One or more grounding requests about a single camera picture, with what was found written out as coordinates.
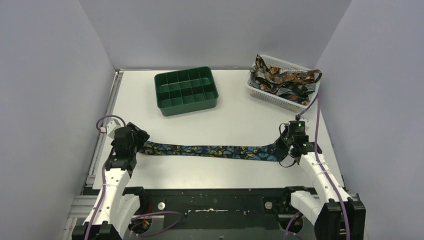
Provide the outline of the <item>blue patterned tie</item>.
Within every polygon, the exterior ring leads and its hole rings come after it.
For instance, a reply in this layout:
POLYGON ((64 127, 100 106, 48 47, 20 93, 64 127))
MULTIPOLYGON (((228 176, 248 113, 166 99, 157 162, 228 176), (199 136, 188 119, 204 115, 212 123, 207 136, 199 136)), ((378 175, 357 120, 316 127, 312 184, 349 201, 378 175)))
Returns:
POLYGON ((280 162, 289 154, 276 143, 264 146, 178 145, 147 141, 138 151, 151 156, 193 156, 253 161, 280 162))

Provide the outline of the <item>white plastic basket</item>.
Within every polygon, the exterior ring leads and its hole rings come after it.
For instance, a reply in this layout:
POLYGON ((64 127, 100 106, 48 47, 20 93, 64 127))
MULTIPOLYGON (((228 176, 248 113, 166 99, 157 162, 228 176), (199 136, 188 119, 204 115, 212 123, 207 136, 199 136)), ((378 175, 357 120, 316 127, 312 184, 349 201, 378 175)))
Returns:
POLYGON ((279 58, 258 54, 249 69, 250 96, 294 113, 314 103, 323 73, 279 58))

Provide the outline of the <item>green compartment tray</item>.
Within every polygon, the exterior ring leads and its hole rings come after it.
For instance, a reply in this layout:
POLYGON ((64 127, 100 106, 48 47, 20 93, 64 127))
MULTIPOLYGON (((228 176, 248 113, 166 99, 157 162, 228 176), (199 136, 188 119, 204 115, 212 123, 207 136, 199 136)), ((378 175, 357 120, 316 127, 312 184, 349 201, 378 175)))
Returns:
POLYGON ((217 106, 219 93, 208 66, 156 74, 154 86, 157 107, 165 117, 217 106))

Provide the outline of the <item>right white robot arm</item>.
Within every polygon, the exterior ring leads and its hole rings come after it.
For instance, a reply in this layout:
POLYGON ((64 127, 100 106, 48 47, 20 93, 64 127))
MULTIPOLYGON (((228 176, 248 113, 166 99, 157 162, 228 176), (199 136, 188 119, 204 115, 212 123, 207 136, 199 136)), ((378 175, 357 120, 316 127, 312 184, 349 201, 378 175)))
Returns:
POLYGON ((292 120, 284 124, 278 141, 312 182, 314 194, 291 189, 289 204, 313 225, 315 238, 363 240, 366 207, 337 181, 318 143, 310 141, 306 123, 292 120))

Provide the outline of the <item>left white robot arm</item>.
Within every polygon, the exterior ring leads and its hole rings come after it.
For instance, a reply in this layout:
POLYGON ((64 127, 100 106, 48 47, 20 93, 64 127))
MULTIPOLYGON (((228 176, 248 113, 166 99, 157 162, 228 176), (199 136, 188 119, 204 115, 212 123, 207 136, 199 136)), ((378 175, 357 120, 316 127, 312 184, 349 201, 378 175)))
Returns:
POLYGON ((148 208, 143 187, 136 192, 126 191, 126 187, 149 134, 131 122, 126 126, 108 124, 106 133, 112 138, 112 148, 101 168, 101 189, 83 224, 73 229, 73 240, 122 240, 133 215, 148 208))

